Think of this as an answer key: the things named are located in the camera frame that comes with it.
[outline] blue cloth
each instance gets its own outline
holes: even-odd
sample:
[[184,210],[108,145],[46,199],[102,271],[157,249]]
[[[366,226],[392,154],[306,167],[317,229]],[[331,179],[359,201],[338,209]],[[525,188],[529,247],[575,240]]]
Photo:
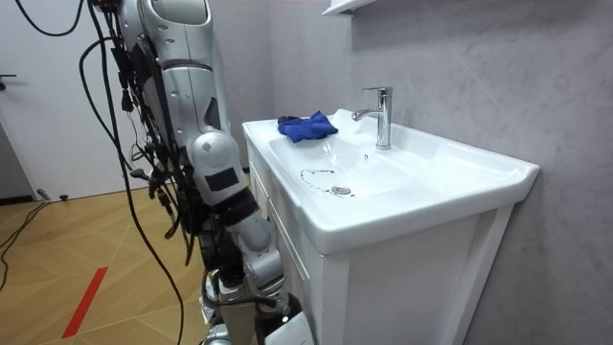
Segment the blue cloth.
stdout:
[[330,134],[338,132],[321,111],[316,112],[308,119],[283,116],[278,120],[279,132],[286,135],[293,143],[301,140],[324,139]]

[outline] red tape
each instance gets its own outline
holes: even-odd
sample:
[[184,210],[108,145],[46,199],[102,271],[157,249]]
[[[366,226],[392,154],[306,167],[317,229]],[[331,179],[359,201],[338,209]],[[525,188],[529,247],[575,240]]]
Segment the red tape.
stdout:
[[73,336],[79,331],[80,324],[83,322],[85,314],[87,314],[89,307],[94,301],[96,292],[98,292],[98,288],[102,283],[102,279],[104,278],[104,274],[106,273],[107,269],[108,267],[98,268],[96,274],[94,274],[94,278],[92,278],[91,283],[89,283],[89,287],[87,287],[83,297],[80,299],[80,303],[73,314],[73,318],[70,319],[68,327],[66,327],[66,331],[64,331],[64,335],[61,337],[62,339]]

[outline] door handle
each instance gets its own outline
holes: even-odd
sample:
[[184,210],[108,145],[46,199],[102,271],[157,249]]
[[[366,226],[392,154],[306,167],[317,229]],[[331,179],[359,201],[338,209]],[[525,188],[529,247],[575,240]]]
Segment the door handle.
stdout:
[[2,82],[3,78],[15,78],[17,75],[0,75],[0,91],[7,89],[7,86]]

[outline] faucet handle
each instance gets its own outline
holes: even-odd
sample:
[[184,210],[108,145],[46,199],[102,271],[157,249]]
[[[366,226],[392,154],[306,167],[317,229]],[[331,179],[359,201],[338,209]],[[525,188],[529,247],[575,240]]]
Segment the faucet handle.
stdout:
[[394,92],[394,87],[392,86],[375,86],[375,87],[366,87],[363,88],[362,91],[373,91],[376,90],[379,97],[392,96]]

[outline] textured wall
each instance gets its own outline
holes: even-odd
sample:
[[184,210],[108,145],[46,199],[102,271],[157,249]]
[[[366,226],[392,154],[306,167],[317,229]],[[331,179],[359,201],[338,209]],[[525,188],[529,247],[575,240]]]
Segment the textured wall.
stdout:
[[225,65],[226,103],[240,161],[248,167],[242,123],[272,118],[268,4],[212,0],[214,25]]
[[542,167],[466,344],[613,342],[613,2],[379,0],[348,17],[270,4],[275,116],[375,105]]

